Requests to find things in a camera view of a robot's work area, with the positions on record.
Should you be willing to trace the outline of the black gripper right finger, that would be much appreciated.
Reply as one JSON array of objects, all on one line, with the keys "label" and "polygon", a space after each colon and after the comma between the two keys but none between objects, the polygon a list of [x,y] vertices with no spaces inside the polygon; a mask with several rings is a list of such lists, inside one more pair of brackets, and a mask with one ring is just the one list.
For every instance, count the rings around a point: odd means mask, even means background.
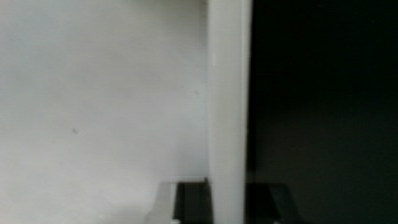
[{"label": "black gripper right finger", "polygon": [[248,183],[245,199],[245,224],[303,224],[284,184]]}]

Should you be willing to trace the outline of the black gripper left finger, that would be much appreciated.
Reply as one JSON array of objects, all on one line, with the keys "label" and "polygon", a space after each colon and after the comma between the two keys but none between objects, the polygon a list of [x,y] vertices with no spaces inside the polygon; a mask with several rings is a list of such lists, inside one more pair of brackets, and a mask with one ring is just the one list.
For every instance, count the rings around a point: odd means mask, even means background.
[{"label": "black gripper left finger", "polygon": [[158,185],[145,224],[213,224],[211,187],[206,178]]}]

